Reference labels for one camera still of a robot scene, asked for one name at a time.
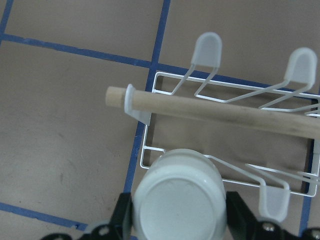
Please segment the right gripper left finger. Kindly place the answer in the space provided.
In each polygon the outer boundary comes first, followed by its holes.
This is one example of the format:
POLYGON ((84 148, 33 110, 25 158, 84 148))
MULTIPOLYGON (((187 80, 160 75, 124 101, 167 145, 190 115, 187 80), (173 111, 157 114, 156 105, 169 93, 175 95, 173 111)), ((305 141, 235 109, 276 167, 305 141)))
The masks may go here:
POLYGON ((80 240, 130 240, 133 226, 132 195, 123 192, 119 195, 109 221, 89 225, 80 240))

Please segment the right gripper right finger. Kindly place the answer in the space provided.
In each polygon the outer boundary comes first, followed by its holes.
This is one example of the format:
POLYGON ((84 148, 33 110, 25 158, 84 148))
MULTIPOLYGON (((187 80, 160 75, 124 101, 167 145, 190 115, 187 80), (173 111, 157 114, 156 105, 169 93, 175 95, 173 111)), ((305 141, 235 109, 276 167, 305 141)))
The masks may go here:
POLYGON ((300 236, 280 227, 274 220, 259 220, 236 191, 226 193, 227 226, 234 240, 318 240, 318 227, 305 229, 300 236))

